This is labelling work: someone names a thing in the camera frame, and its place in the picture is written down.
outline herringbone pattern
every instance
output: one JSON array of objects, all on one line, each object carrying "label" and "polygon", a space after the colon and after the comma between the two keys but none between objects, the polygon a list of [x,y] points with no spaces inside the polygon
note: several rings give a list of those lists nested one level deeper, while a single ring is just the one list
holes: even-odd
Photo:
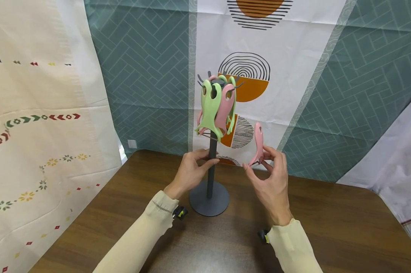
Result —
[{"label": "herringbone pattern", "polygon": [[85,0],[125,152],[187,151],[188,0]]},{"label": "herringbone pattern", "polygon": [[411,1],[358,0],[284,152],[289,173],[335,182],[411,101]]}]

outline striped semicircle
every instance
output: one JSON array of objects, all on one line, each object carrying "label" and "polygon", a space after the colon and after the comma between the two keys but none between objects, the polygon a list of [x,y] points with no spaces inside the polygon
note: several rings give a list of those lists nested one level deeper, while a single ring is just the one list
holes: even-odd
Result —
[{"label": "striped semicircle", "polygon": [[229,135],[224,135],[220,142],[232,149],[245,147],[254,138],[254,127],[243,117],[235,115],[234,130]]},{"label": "striped semicircle", "polygon": [[218,155],[217,158],[219,158],[219,163],[222,164],[227,164],[227,165],[232,165],[232,166],[242,166],[237,160],[234,158],[228,157],[228,156],[220,156]]},{"label": "striped semicircle", "polygon": [[234,52],[228,55],[219,66],[219,75],[225,74],[227,78],[240,77],[236,84],[236,100],[248,102],[255,100],[265,92],[269,83],[271,67],[265,58],[251,52]]},{"label": "striped semicircle", "polygon": [[293,0],[227,0],[230,14],[242,28],[268,30],[292,7]]}]

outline curtain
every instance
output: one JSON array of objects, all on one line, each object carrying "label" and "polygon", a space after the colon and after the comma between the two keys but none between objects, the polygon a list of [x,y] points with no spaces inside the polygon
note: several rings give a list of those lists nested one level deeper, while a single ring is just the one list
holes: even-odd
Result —
[{"label": "curtain", "polygon": [[337,183],[377,193],[411,237],[411,103]]},{"label": "curtain", "polygon": [[82,1],[0,1],[0,272],[27,272],[120,165]]},{"label": "curtain", "polygon": [[197,75],[240,76],[222,162],[255,154],[253,125],[289,174],[336,182],[411,101],[411,1],[85,0],[127,155],[197,137]]}]

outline beige sleeve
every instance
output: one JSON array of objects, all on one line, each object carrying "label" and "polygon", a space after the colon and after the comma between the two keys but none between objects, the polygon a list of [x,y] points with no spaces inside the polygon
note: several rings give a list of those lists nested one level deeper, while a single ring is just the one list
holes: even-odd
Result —
[{"label": "beige sleeve", "polygon": [[292,219],[284,227],[273,226],[267,237],[285,273],[322,273],[298,220]]},{"label": "beige sleeve", "polygon": [[178,202],[160,190],[93,273],[138,273],[158,239],[172,227]]}]

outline wooden table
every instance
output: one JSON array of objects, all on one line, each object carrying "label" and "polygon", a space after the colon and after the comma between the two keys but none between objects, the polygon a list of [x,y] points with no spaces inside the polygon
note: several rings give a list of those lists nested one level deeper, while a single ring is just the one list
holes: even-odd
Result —
[{"label": "wooden table", "polygon": [[[180,161],[158,152],[134,153],[30,272],[92,272],[154,194],[171,182]],[[184,196],[180,205],[190,213],[174,221],[141,272],[282,272],[272,247],[256,235],[270,226],[243,169],[219,164],[216,180],[230,193],[228,209],[216,217],[200,216]],[[289,198],[325,273],[411,272],[411,239],[374,193],[290,177]]]}]

